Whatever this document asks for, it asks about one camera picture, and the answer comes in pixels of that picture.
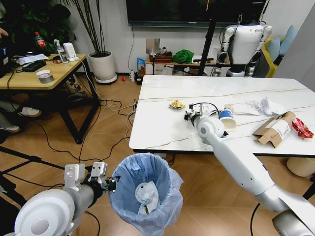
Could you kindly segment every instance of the tv screen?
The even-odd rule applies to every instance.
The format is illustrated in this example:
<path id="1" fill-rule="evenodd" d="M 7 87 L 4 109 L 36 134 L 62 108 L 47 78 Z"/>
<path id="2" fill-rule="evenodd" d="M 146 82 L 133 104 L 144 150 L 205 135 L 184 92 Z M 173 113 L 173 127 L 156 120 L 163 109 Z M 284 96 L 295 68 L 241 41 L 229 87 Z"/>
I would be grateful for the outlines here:
<path id="1" fill-rule="evenodd" d="M 213 7 L 209 0 L 208 8 Z M 259 20 L 266 0 L 217 0 L 217 26 Z M 207 0 L 126 0 L 130 26 L 207 27 Z"/>

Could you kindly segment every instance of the blue plastic bag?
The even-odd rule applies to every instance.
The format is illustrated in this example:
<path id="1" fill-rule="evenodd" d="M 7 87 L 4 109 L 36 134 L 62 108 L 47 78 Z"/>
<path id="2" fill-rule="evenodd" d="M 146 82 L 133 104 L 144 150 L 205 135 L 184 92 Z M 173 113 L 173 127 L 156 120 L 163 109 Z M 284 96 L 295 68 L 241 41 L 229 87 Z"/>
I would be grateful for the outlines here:
<path id="1" fill-rule="evenodd" d="M 161 157 L 149 153 L 129 156 L 117 166 L 112 176 L 121 178 L 115 193 L 109 193 L 109 200 L 124 221 L 146 236 L 163 235 L 165 227 L 175 223 L 183 205 L 179 191 L 183 180 Z M 151 180 L 157 187 L 160 205 L 148 215 L 138 215 L 141 204 L 134 191 L 140 183 Z"/>

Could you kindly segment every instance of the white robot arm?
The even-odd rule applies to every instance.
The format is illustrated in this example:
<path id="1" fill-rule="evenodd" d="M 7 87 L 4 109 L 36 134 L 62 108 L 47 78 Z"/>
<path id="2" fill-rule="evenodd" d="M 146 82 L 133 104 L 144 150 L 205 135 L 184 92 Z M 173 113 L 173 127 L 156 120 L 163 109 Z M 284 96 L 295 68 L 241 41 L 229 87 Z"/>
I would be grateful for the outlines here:
<path id="1" fill-rule="evenodd" d="M 271 26 L 261 24 L 227 27 L 223 34 L 221 50 L 218 52 L 217 66 L 212 76 L 220 76 L 227 55 L 231 63 L 227 76 L 252 76 L 255 64 L 261 56 L 260 49 L 271 33 Z"/>
<path id="2" fill-rule="evenodd" d="M 281 212 L 273 219 L 280 235 L 315 235 L 315 207 L 303 197 L 276 186 L 265 166 L 240 141 L 222 138 L 224 125 L 219 119 L 194 111 L 186 112 L 185 119 L 212 145 L 218 161 L 242 188 L 255 195 L 267 209 Z"/>
<path id="3" fill-rule="evenodd" d="M 105 162 L 95 162 L 84 180 L 84 164 L 66 165 L 64 188 L 46 190 L 28 200 L 16 218 L 14 233 L 8 235 L 71 234 L 79 227 L 83 213 L 99 197 L 107 191 L 115 191 L 119 177 L 105 178 L 106 170 Z"/>

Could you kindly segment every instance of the blue cushion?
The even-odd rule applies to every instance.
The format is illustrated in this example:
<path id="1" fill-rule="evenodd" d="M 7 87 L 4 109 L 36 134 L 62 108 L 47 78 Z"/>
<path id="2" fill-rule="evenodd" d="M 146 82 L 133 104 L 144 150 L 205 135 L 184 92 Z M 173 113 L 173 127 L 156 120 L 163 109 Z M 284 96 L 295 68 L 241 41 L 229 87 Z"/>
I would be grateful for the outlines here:
<path id="1" fill-rule="evenodd" d="M 280 46 L 280 55 L 284 56 L 288 51 L 291 43 L 293 42 L 294 38 L 296 37 L 298 31 L 293 27 L 290 26 L 289 30 L 286 33 L 286 36 Z"/>
<path id="2" fill-rule="evenodd" d="M 277 57 L 279 56 L 280 43 L 281 39 L 277 37 L 275 39 L 270 40 L 270 42 L 267 45 L 267 51 L 269 52 L 272 61 L 275 61 L 275 59 L 277 59 Z"/>

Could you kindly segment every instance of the torn cardboard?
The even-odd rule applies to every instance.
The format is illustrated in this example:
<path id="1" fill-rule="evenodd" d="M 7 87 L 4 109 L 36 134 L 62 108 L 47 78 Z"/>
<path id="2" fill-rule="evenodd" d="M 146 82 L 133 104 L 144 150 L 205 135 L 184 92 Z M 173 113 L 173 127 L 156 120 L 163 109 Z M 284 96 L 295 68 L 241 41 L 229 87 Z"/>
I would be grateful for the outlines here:
<path id="1" fill-rule="evenodd" d="M 257 139 L 258 142 L 262 144 L 270 142 L 276 148 L 286 134 L 290 132 L 294 117 L 293 112 L 287 112 L 278 118 L 271 118 L 257 129 L 253 135 L 260 136 Z"/>

